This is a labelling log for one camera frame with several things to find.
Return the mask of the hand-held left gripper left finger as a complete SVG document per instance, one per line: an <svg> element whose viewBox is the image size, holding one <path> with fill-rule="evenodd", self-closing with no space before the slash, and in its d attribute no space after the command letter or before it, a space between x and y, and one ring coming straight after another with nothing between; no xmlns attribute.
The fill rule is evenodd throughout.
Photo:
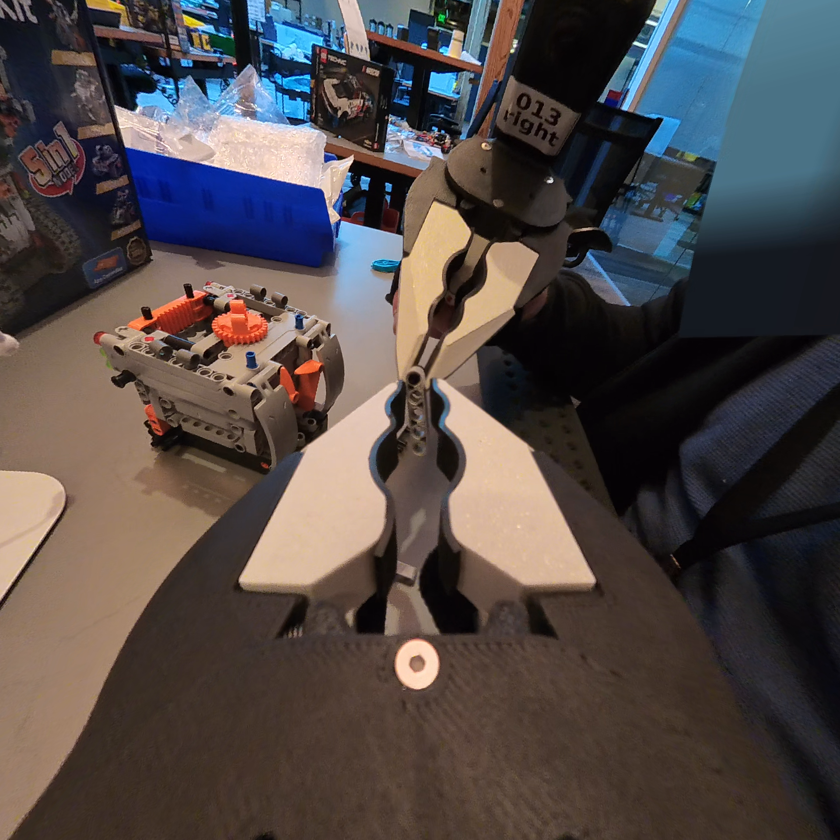
<svg viewBox="0 0 840 840"><path fill-rule="evenodd" d="M326 603L382 634L396 572L400 386L389 385L300 453L238 578L247 592Z"/></svg>

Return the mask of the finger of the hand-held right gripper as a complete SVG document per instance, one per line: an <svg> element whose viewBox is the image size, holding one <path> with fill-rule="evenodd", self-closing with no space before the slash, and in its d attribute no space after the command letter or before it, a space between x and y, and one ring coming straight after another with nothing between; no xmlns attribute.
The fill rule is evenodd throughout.
<svg viewBox="0 0 840 840"><path fill-rule="evenodd" d="M531 250L522 243L496 243L485 256L483 284L460 302L458 318L438 344L428 380L454 373L514 314L531 273Z"/></svg>
<svg viewBox="0 0 840 840"><path fill-rule="evenodd" d="M457 209L432 202L400 270L395 355L402 381L420 364L434 311L447 292L448 269L466 256L473 236Z"/></svg>

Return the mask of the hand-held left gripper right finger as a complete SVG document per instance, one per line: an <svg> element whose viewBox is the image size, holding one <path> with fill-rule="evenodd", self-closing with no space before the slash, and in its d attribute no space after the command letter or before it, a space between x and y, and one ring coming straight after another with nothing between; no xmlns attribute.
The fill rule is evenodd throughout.
<svg viewBox="0 0 840 840"><path fill-rule="evenodd" d="M489 613L501 602L593 592L595 575L538 454L442 380L434 380L434 425L448 481L437 543L446 595Z"/></svg>

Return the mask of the long grey beam with pins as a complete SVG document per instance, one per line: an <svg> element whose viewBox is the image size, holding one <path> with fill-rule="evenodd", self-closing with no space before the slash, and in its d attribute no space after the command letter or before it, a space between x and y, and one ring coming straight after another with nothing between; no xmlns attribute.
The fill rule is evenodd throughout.
<svg viewBox="0 0 840 840"><path fill-rule="evenodd" d="M402 451L406 455L424 457L435 436L428 379L423 366L417 364L406 372L404 422L400 433Z"/></svg>

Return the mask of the grey orange toy model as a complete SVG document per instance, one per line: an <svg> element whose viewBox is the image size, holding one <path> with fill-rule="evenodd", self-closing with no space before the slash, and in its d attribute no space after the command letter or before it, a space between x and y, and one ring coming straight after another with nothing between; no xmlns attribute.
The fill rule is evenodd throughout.
<svg viewBox="0 0 840 840"><path fill-rule="evenodd" d="M153 447L206 446L262 473L328 425L344 383L329 321L264 287L208 281L93 337L142 402Z"/></svg>

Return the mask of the black perforated mat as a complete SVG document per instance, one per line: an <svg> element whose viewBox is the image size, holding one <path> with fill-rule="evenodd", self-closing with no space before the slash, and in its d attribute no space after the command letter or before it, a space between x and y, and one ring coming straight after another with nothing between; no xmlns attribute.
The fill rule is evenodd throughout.
<svg viewBox="0 0 840 840"><path fill-rule="evenodd" d="M484 410L532 449L551 457L615 514L573 401L550 390L511 354L497 347L482 348L476 357Z"/></svg>

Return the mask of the black car toy box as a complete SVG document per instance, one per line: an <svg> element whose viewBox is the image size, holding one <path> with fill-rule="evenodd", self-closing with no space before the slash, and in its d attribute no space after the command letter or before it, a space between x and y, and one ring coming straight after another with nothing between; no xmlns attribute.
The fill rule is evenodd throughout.
<svg viewBox="0 0 840 840"><path fill-rule="evenodd" d="M314 45L310 122L368 151L383 152L394 82L389 66Z"/></svg>

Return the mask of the dark toy kit box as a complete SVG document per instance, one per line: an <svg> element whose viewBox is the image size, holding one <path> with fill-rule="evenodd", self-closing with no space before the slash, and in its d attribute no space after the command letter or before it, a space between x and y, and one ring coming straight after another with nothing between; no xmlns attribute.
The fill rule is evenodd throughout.
<svg viewBox="0 0 840 840"><path fill-rule="evenodd" d="M151 260L84 2L1 2L1 328Z"/></svg>

